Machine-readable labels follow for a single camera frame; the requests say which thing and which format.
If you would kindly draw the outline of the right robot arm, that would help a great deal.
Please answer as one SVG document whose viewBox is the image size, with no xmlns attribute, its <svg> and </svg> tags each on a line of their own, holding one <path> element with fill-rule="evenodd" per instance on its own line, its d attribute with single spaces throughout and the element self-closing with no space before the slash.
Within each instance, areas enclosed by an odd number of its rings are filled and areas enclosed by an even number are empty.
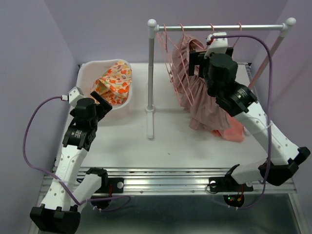
<svg viewBox="0 0 312 234">
<path fill-rule="evenodd" d="M 224 53 L 192 50 L 189 54 L 190 76 L 199 66 L 199 77 L 206 83 L 208 95 L 231 117 L 241 123 L 268 154 L 267 159 L 245 165 L 234 165 L 224 176 L 211 177 L 211 193 L 253 190 L 254 181 L 280 186 L 290 179 L 310 156 L 307 147 L 292 143 L 267 117 L 255 94 L 236 82 L 238 64 L 231 57 L 232 48 Z"/>
</svg>

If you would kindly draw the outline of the white plastic basin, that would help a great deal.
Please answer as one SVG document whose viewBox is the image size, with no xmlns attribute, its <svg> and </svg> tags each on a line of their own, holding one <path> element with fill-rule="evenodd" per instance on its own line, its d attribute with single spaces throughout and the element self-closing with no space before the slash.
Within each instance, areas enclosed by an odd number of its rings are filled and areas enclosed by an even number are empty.
<svg viewBox="0 0 312 234">
<path fill-rule="evenodd" d="M 125 125 L 131 118 L 133 75 L 129 62 L 123 59 L 90 61 L 81 65 L 76 86 L 85 97 L 92 91 L 112 105 L 100 126 Z"/>
</svg>

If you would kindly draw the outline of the dusty pink ruffled skirt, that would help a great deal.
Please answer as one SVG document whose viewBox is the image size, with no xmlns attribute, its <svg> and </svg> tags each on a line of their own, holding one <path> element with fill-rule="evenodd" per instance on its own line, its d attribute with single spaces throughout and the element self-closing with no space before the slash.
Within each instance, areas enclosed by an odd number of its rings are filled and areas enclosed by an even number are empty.
<svg viewBox="0 0 312 234">
<path fill-rule="evenodd" d="M 203 44 L 195 37 L 185 34 L 185 39 L 182 45 L 182 55 L 184 58 L 186 71 L 188 74 L 189 52 L 196 50 L 200 52 L 204 49 Z M 180 58 L 176 58 L 174 51 L 174 62 L 180 63 Z M 189 127 L 194 130 L 225 130 L 230 128 L 228 114 L 221 109 L 215 102 L 215 98 L 207 94 L 206 84 L 202 78 L 198 76 L 198 67 L 195 68 L 195 74 L 189 76 L 190 85 L 194 103 L 193 107 L 189 105 L 187 98 L 182 97 L 182 107 L 189 112 L 191 119 Z"/>
</svg>

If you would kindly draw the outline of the aluminium rail frame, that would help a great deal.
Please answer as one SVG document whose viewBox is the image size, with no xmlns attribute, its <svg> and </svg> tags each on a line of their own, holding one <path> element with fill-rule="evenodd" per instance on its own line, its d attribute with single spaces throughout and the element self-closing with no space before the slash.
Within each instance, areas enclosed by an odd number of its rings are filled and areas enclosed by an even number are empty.
<svg viewBox="0 0 312 234">
<path fill-rule="evenodd" d="M 189 114 L 179 106 L 166 66 L 154 65 L 153 138 L 148 138 L 148 64 L 132 63 L 129 102 L 100 121 L 96 138 L 78 177 L 91 167 L 109 177 L 124 178 L 123 192 L 132 196 L 204 195 L 210 177 L 223 176 L 235 164 L 265 159 L 256 139 L 223 140 L 189 127 Z"/>
</svg>

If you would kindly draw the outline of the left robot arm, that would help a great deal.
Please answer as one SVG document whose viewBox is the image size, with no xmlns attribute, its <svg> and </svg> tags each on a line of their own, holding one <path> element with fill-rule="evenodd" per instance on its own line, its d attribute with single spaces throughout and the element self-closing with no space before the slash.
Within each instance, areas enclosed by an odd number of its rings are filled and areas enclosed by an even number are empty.
<svg viewBox="0 0 312 234">
<path fill-rule="evenodd" d="M 79 186 L 74 187 L 81 164 L 96 137 L 98 122 L 112 109 L 97 92 L 90 95 L 79 98 L 78 89 L 69 94 L 73 119 L 62 141 L 59 165 L 40 206 L 30 212 L 30 218 L 41 231 L 74 234 L 87 201 L 95 191 L 104 192 L 108 188 L 107 171 L 100 168 L 89 169 Z"/>
</svg>

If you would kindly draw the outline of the coral pink skirt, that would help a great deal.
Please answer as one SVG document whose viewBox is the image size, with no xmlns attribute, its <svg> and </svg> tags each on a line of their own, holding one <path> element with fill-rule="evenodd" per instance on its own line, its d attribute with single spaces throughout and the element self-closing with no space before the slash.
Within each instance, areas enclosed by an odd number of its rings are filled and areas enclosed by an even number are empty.
<svg viewBox="0 0 312 234">
<path fill-rule="evenodd" d="M 225 130 L 213 130 L 212 135 L 227 141 L 242 142 L 244 140 L 244 127 L 234 118 L 229 120 L 230 128 Z"/>
</svg>

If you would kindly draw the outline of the white clothes rack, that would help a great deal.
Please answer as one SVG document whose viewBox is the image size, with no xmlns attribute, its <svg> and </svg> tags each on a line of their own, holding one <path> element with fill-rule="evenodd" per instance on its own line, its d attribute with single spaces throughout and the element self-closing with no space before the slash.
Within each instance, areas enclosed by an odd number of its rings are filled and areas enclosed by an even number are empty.
<svg viewBox="0 0 312 234">
<path fill-rule="evenodd" d="M 282 24 L 267 24 L 267 25 L 214 25 L 217 32 L 228 32 L 228 31 L 279 31 L 279 36 L 275 40 L 273 46 L 271 47 L 270 53 L 274 55 L 278 47 L 290 32 L 290 30 L 295 26 L 296 19 L 288 18 Z M 149 56 L 148 56 L 148 83 L 147 83 L 147 106 L 145 108 L 147 113 L 147 138 L 154 139 L 154 112 L 155 107 L 153 104 L 153 78 L 154 78 L 154 50 L 155 50 L 155 37 L 156 33 L 163 27 L 160 26 L 155 19 L 149 19 L 148 25 L 148 38 L 149 38 Z M 180 26 L 168 26 L 169 32 L 181 31 Z M 183 26 L 185 32 L 189 31 L 211 31 L 210 25 L 192 25 Z"/>
</svg>

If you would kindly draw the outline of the floral orange yellow skirt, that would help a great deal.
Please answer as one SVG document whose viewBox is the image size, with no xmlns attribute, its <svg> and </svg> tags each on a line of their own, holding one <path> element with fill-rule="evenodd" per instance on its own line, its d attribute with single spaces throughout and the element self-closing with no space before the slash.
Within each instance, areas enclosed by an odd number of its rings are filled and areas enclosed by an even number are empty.
<svg viewBox="0 0 312 234">
<path fill-rule="evenodd" d="M 96 91 L 113 106 L 122 105 L 128 99 L 131 83 L 131 67 L 118 60 L 93 82 L 91 92 Z"/>
</svg>

